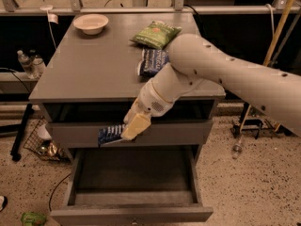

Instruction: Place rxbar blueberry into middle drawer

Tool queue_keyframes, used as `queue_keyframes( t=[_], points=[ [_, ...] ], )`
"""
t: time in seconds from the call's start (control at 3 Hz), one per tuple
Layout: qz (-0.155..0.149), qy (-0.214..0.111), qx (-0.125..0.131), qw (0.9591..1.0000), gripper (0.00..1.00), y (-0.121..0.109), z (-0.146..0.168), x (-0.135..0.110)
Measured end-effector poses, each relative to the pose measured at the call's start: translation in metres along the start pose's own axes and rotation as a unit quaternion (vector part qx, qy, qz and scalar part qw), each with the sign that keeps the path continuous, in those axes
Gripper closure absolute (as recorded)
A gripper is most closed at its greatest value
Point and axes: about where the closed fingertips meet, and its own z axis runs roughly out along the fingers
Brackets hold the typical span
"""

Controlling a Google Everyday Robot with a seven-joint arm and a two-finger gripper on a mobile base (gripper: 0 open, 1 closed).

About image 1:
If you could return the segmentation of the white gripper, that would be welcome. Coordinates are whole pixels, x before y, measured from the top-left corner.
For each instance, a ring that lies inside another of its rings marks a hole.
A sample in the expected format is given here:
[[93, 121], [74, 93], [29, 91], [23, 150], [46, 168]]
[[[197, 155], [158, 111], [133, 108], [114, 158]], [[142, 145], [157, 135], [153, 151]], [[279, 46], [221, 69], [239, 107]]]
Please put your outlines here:
[[153, 80], [149, 80], [141, 88], [133, 106], [123, 119], [125, 128], [121, 137], [125, 140], [134, 139], [151, 125], [151, 117], [145, 114], [162, 117], [173, 105], [173, 102], [168, 102], [159, 95], [154, 88]]

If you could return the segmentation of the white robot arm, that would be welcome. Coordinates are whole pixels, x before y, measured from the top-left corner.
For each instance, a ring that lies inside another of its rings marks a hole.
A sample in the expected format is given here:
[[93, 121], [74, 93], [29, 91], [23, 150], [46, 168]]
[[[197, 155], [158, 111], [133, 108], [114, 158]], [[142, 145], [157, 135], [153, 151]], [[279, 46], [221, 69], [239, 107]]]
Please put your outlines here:
[[167, 47], [169, 62], [140, 90], [124, 118], [121, 137], [132, 140], [185, 93], [215, 82], [301, 136], [301, 76], [229, 56], [194, 34]]

